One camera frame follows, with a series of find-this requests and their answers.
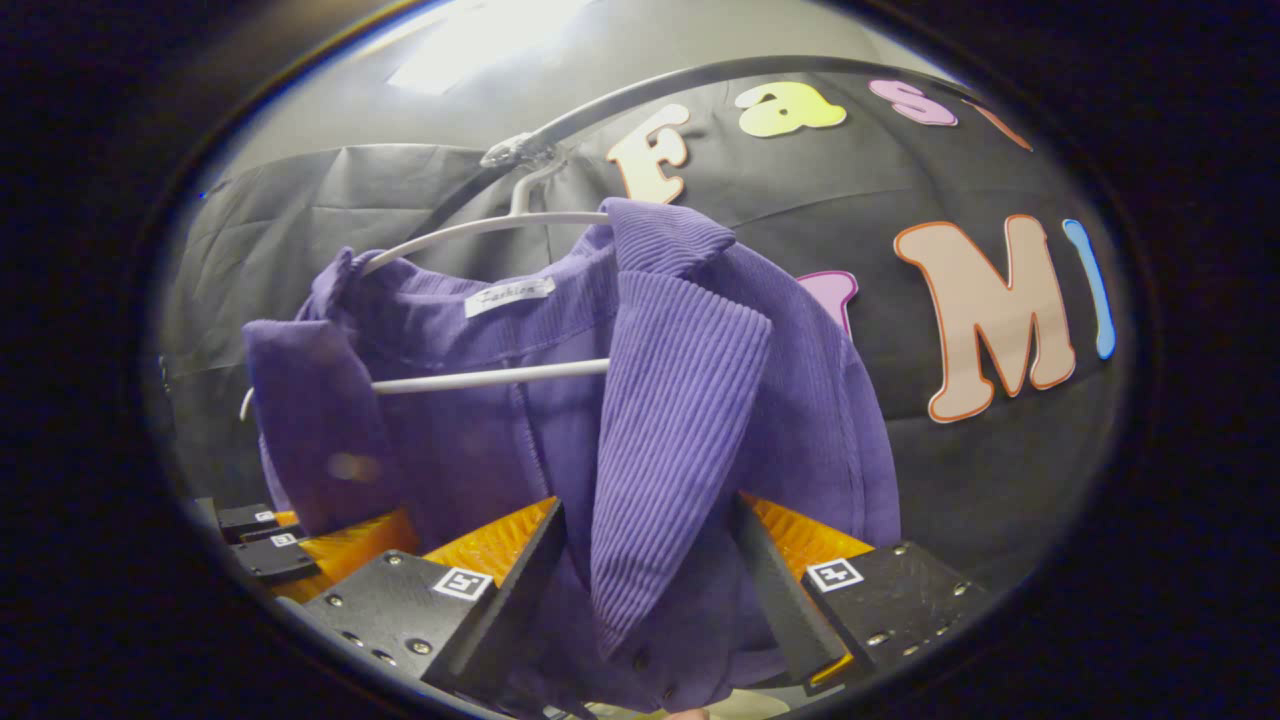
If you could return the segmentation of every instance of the jacket lapel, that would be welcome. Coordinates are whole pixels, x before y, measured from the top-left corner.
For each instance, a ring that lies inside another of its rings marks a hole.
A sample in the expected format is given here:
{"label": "jacket lapel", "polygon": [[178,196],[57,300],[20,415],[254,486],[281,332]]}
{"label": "jacket lapel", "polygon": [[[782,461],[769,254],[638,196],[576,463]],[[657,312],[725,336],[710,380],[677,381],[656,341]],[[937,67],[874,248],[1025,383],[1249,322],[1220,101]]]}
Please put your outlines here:
{"label": "jacket lapel", "polygon": [[731,245],[730,231],[682,208],[620,205],[607,202],[620,306],[591,524],[604,657],[653,609],[721,496],[772,333],[763,314],[682,277]]}

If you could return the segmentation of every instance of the gray wall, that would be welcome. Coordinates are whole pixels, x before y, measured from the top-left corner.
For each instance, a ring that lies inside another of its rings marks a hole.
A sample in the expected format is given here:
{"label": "gray wall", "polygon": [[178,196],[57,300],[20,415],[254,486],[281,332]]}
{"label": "gray wall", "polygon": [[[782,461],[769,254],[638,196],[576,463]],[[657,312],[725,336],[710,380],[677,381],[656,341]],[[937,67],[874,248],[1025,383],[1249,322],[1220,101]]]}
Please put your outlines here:
{"label": "gray wall", "polygon": [[387,79],[435,33],[448,32],[448,22],[380,42],[394,31],[276,97],[210,168],[211,181],[344,145],[488,149],[626,85],[735,58],[832,55],[954,79],[847,13],[809,0],[595,0],[556,32],[443,95]]}

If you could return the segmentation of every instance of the yellow letter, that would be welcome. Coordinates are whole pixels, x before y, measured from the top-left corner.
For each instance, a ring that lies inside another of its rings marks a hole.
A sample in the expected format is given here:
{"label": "yellow letter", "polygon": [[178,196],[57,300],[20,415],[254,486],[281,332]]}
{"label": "yellow letter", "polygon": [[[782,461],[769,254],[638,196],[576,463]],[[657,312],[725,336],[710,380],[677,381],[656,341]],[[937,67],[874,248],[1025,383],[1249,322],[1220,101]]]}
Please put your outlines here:
{"label": "yellow letter", "polygon": [[[773,100],[760,100],[772,95]],[[737,126],[746,135],[773,137],[804,127],[827,128],[845,122],[845,109],[832,105],[803,82],[771,82],[748,90],[733,101],[746,108]]]}

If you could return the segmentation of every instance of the colorful foam letter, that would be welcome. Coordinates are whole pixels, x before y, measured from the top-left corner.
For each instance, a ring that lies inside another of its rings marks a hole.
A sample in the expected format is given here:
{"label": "colorful foam letter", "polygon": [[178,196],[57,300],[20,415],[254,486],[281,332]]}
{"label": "colorful foam letter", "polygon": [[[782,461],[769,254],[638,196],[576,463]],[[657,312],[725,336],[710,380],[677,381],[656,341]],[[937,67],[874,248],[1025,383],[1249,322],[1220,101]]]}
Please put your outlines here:
{"label": "colorful foam letter", "polygon": [[[667,127],[687,122],[689,108],[667,105],[609,149],[604,159],[617,163],[618,170],[622,172],[622,183],[627,188],[627,197],[648,202],[671,202],[685,191],[684,178],[668,178],[662,173],[660,164],[671,163],[678,168],[689,159],[685,138]],[[649,145],[649,135],[654,131],[658,131],[657,141]]]}
{"label": "colorful foam letter", "polygon": [[1012,140],[1014,142],[1016,142],[1018,145],[1020,145],[1023,147],[1023,150],[1025,150],[1028,152],[1034,152],[1034,150],[1032,150],[1032,143],[1027,142],[1023,138],[1023,136],[1020,136],[1016,132],[1014,132],[1012,129],[1010,129],[1010,127],[1005,124],[1005,120],[1000,119],[1000,115],[992,113],[991,110],[983,108],[982,105],[974,105],[973,102],[969,102],[968,100],[965,100],[964,102],[965,102],[965,105],[969,105],[974,110],[978,110],[979,113],[982,113],[983,118],[987,118],[988,120],[991,120],[991,124],[993,124],[997,128],[1000,128],[1000,132],[1005,133],[1005,137],[1007,137],[1009,140]]}
{"label": "colorful foam letter", "polygon": [[893,104],[899,114],[911,118],[922,126],[954,126],[956,119],[951,110],[938,105],[918,90],[897,79],[873,79],[868,83],[872,92]]}
{"label": "colorful foam letter", "polygon": [[803,82],[758,85],[739,95],[733,105],[746,109],[737,126],[755,137],[786,135],[801,127],[829,128],[849,115]]}
{"label": "colorful foam letter", "polygon": [[1098,318],[1098,357],[1106,360],[1116,350],[1116,327],[1111,322],[1111,304],[1107,301],[1107,288],[1102,284],[1102,270],[1098,269],[1098,259],[1093,256],[1093,246],[1089,245],[1089,234],[1084,232],[1080,220],[1062,220],[1062,232],[1080,254],[1080,263],[1084,265],[1084,274],[1089,278],[1089,290],[1093,292],[1093,313]]}
{"label": "colorful foam letter", "polygon": [[938,423],[972,418],[991,405],[995,384],[982,375],[986,345],[1010,397],[1023,388],[1030,357],[1032,386],[1053,387],[1075,370],[1062,292],[1044,228],[1029,215],[1005,220],[1006,283],[991,260],[951,223],[925,223],[899,233],[893,251],[924,273],[942,340],[942,389],[929,401]]}
{"label": "colorful foam letter", "polygon": [[845,310],[845,305],[849,300],[858,293],[858,281],[854,279],[851,273],[844,270],[823,270],[820,273],[813,273],[796,278],[809,295],[814,296],[818,305],[831,315],[836,324],[844,328],[845,334],[849,340],[852,340],[852,332],[849,329],[849,313]]}

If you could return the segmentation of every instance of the pink letter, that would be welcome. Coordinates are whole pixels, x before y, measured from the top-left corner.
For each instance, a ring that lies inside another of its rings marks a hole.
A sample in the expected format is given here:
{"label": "pink letter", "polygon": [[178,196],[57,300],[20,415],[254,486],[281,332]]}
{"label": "pink letter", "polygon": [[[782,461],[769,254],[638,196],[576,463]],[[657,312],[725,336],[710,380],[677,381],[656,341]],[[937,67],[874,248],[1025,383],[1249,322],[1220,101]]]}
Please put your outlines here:
{"label": "pink letter", "polygon": [[858,293],[858,281],[854,279],[854,275],[844,270],[823,270],[796,278],[796,282],[814,296],[818,305],[822,305],[831,319],[836,320],[836,324],[844,328],[845,334],[852,340],[845,305],[849,304],[850,297]]}
{"label": "pink letter", "polygon": [[957,120],[951,110],[924,96],[924,92],[896,79],[873,79],[872,92],[893,104],[900,114],[922,126],[954,126]]}

